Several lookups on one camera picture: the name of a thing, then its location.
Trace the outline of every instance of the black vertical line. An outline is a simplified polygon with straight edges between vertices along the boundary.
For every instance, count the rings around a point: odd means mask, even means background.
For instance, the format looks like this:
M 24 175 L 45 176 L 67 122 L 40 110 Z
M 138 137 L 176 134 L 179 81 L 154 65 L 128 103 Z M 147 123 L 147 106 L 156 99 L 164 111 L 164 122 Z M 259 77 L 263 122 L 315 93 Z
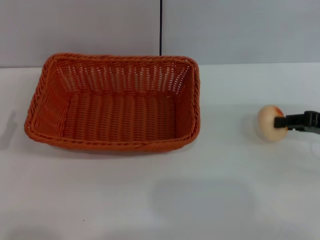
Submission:
M 163 0 L 160 0 L 160 39 L 159 39 L 159 55 L 162 56 L 162 12 Z

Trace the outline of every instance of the white tabletop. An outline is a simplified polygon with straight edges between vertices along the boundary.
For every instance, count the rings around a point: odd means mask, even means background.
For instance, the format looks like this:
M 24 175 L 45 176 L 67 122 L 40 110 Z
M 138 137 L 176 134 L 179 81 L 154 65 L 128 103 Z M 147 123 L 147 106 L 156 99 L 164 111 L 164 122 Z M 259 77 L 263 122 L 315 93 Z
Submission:
M 200 66 L 197 140 L 141 155 L 29 139 L 40 73 L 0 69 L 0 239 L 320 238 L 320 135 L 270 144 L 255 127 L 266 104 L 320 111 L 320 63 Z

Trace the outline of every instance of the red stain on egg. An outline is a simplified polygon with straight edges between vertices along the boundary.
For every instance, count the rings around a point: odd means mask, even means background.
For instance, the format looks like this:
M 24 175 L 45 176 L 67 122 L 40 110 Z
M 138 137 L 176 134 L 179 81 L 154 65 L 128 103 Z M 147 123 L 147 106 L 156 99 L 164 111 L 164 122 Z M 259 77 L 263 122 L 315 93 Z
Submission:
M 280 108 L 278 108 L 277 106 L 274 107 L 275 111 L 277 114 L 284 116 L 284 113 L 280 110 Z

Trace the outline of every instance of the white wall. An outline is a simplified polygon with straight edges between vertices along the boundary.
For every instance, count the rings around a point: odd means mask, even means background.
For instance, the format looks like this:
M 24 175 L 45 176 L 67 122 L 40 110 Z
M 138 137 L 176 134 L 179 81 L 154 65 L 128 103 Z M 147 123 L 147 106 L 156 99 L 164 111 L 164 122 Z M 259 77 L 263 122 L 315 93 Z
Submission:
M 159 54 L 159 0 L 0 0 L 0 67 L 57 52 Z
M 320 62 L 319 0 L 163 0 L 163 54 L 199 64 Z

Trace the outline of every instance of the woven basket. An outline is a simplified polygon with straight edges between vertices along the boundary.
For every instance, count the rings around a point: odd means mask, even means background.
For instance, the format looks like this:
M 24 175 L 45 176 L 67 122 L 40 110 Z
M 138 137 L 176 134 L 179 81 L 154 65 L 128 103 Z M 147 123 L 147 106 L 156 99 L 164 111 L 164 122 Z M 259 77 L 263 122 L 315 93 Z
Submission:
M 67 149 L 171 151 L 199 133 L 199 91 L 187 57 L 58 53 L 43 66 L 24 130 Z

